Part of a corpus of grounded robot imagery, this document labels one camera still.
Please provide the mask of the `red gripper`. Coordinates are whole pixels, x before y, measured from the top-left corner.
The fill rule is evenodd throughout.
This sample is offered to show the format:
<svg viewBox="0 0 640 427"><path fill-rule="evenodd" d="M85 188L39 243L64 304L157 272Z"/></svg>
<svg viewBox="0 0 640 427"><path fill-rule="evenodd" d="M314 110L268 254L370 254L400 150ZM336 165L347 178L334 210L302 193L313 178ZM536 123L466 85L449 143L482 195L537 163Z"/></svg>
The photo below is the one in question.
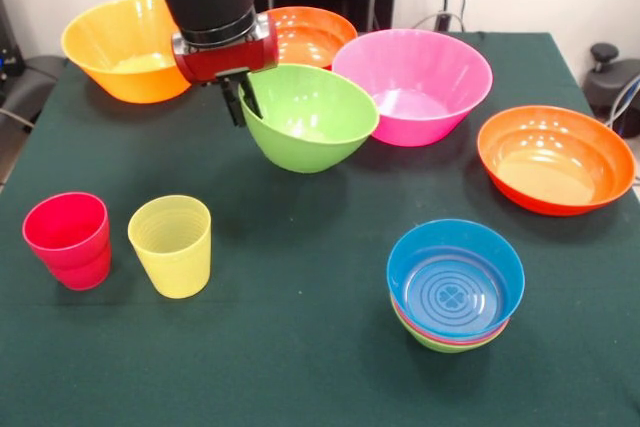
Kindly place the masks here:
<svg viewBox="0 0 640 427"><path fill-rule="evenodd" d="M257 15L251 29L238 40L222 46L203 47L189 44L180 33L172 35L172 50L183 77L192 84L219 83L233 124L245 127L238 90L230 74L274 68L279 62L278 35L272 16ZM242 75L243 98L249 110L262 117L258 100L248 74Z"/></svg>

